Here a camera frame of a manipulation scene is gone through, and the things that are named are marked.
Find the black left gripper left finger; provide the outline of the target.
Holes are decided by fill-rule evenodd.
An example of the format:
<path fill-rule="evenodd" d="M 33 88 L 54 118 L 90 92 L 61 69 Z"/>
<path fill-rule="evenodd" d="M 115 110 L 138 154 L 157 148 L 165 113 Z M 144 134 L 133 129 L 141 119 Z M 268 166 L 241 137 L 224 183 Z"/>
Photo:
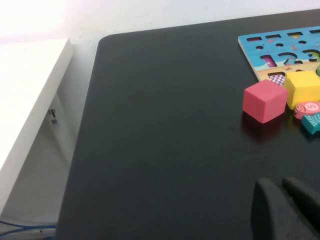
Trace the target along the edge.
<path fill-rule="evenodd" d="M 281 184 L 268 178 L 255 182 L 251 206 L 254 240 L 318 240 L 320 226 L 312 226 Z"/>

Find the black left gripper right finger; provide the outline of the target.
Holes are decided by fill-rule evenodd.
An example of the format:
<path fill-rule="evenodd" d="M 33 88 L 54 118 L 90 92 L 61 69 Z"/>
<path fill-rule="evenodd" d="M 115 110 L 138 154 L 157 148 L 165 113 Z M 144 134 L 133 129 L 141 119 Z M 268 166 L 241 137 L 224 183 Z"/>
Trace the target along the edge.
<path fill-rule="evenodd" d="M 294 177 L 282 179 L 282 186 L 313 227 L 320 226 L 320 192 Z"/>

